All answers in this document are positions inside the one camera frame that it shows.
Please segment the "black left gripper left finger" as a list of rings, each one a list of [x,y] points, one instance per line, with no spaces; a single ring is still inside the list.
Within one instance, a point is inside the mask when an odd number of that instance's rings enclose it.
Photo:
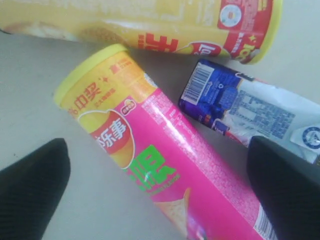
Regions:
[[[55,138],[0,171],[0,238],[40,240],[71,174],[67,143]]]

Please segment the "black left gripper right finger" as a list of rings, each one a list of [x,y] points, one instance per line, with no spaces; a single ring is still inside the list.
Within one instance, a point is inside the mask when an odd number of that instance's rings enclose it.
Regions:
[[[254,136],[246,171],[279,240],[320,238],[320,167]]]

